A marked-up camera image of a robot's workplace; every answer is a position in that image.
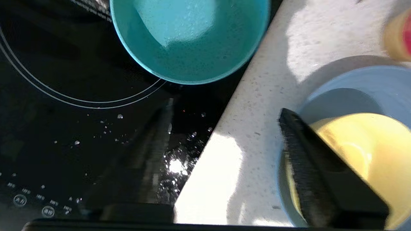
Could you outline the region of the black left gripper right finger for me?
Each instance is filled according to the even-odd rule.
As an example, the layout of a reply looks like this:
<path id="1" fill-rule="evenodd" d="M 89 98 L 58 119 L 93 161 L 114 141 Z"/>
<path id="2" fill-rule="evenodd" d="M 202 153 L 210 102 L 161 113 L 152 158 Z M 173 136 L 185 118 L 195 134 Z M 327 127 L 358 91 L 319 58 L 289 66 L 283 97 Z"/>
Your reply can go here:
<path id="1" fill-rule="evenodd" d="M 386 202 L 296 112 L 282 108 L 278 123 L 304 227 L 384 229 Z"/>

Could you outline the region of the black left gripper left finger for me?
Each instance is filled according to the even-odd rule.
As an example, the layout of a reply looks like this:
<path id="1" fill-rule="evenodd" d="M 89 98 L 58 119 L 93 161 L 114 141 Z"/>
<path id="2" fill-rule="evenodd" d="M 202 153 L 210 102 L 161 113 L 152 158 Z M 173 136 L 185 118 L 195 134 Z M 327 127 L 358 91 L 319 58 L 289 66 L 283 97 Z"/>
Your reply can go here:
<path id="1" fill-rule="evenodd" d="M 80 203 L 92 220 L 134 222 L 147 218 L 144 209 L 155 203 L 163 153 L 173 118 L 169 98 L 141 131 L 128 139 L 124 150 L 90 187 Z"/>

